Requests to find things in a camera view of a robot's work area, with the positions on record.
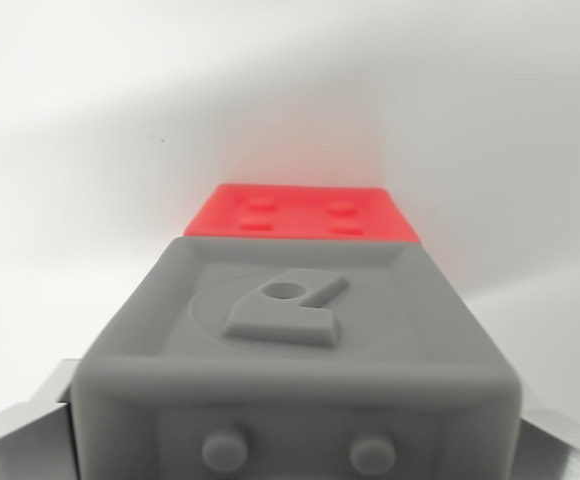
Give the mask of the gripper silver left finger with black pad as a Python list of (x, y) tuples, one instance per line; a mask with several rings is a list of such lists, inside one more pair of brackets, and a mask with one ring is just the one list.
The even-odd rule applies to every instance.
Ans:
[(77, 366), (62, 361), (30, 399), (0, 412), (0, 479), (79, 477), (70, 409)]

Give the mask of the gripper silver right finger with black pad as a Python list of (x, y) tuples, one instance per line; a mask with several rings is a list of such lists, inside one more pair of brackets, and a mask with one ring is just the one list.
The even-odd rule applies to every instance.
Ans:
[(553, 410), (526, 410), (513, 478), (580, 479), (580, 422)]

